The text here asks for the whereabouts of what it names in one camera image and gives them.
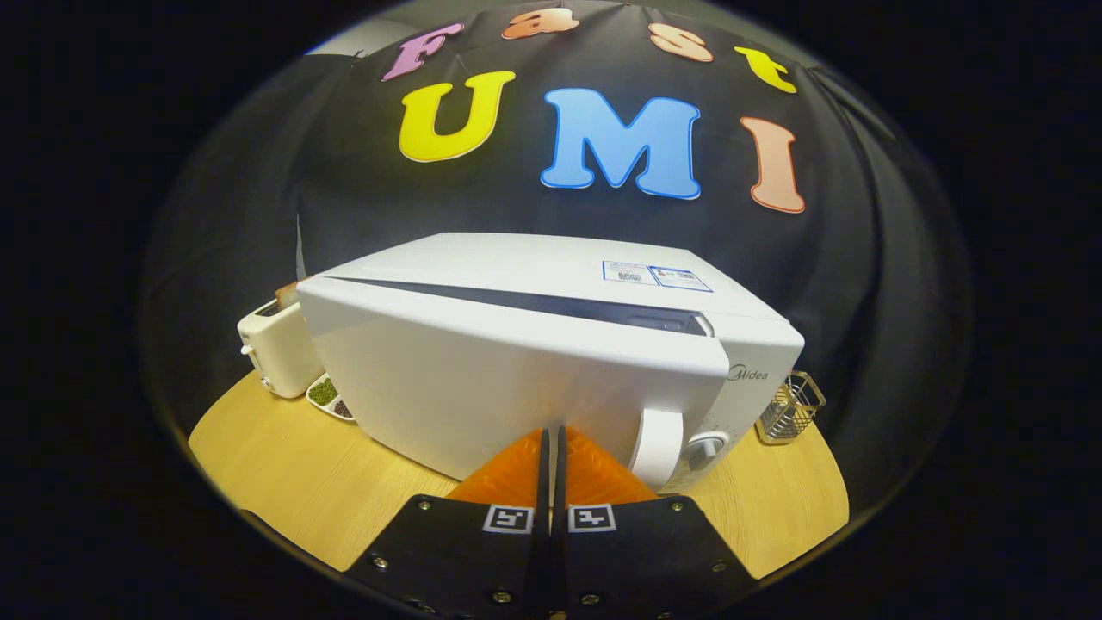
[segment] metal wire basket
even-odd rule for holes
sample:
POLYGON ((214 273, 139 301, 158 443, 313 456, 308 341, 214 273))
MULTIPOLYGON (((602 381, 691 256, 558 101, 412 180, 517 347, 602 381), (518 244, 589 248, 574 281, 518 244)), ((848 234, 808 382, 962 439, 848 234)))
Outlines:
POLYGON ((788 444, 811 424, 815 412, 825 404, 815 382, 807 373, 793 371, 785 378, 754 426, 764 444, 788 444))

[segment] microwave control knob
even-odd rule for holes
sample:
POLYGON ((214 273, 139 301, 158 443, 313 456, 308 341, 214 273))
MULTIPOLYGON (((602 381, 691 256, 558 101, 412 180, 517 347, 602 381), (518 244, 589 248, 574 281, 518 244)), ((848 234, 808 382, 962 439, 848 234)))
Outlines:
POLYGON ((691 471, 704 469, 715 460, 715 456, 720 453, 721 448, 723 448, 723 439, 719 437, 707 437, 690 443, 685 446, 685 450, 689 454, 689 469, 691 471))

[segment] wooden table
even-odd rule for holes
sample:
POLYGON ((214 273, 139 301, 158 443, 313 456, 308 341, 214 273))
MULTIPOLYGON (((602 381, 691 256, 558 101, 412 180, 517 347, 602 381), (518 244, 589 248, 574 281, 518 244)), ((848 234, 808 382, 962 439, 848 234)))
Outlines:
MULTIPOLYGON (((305 398, 270 394, 256 372, 210 407, 187 444, 237 508, 342 572, 410 496, 445 496, 457 485, 305 398)), ((758 579, 850 516, 842 475, 814 425, 786 446, 765 446, 752 431, 688 496, 758 579)))

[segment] letter m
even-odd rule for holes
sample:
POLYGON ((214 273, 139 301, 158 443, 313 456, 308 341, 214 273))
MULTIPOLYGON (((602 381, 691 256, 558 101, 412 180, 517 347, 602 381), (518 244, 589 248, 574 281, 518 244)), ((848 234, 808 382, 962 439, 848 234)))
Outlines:
POLYGON ((559 111, 554 162, 540 174, 544 185, 592 185, 595 175, 585 167, 588 144, 613 187, 627 181, 642 151, 647 151, 647 168, 635 180, 640 189, 681 199, 700 196, 700 183, 692 177, 692 122, 700 118, 694 106, 656 97, 625 127, 596 90, 560 88, 543 98, 559 111))

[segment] yellow letter u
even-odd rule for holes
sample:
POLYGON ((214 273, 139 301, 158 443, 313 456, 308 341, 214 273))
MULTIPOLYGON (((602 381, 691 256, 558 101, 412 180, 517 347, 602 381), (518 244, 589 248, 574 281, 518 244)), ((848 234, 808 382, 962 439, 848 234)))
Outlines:
POLYGON ((494 131, 501 88, 517 74, 495 70, 472 76, 464 86, 474 89, 471 116, 455 133, 436 134, 436 111, 440 99, 452 89, 451 84, 433 84, 418 88, 402 99, 406 116, 398 134, 398 148, 413 161, 441 161, 462 156, 482 145, 494 131))

